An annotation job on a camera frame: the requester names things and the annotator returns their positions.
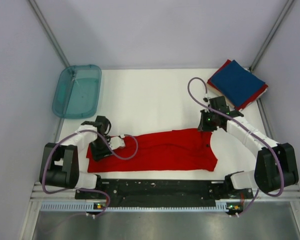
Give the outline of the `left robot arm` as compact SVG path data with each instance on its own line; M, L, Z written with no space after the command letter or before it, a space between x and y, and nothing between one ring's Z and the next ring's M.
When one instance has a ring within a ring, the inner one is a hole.
M89 150L96 162L111 155L107 147L111 126L105 116L97 116L95 121L84 121L72 137L47 143L43 149L40 183L64 189L86 189L92 198L99 198L104 191L103 185L97 182L100 177L80 171L80 153Z

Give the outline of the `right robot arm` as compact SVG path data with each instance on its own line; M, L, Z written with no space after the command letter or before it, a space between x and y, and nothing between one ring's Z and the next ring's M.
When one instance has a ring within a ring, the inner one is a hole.
M235 198L242 189L258 188L269 195L299 182L295 150L289 143L279 143L251 125L238 110L231 110L225 97L205 97L198 130L223 129L239 140L256 158L255 168L225 176L223 192Z

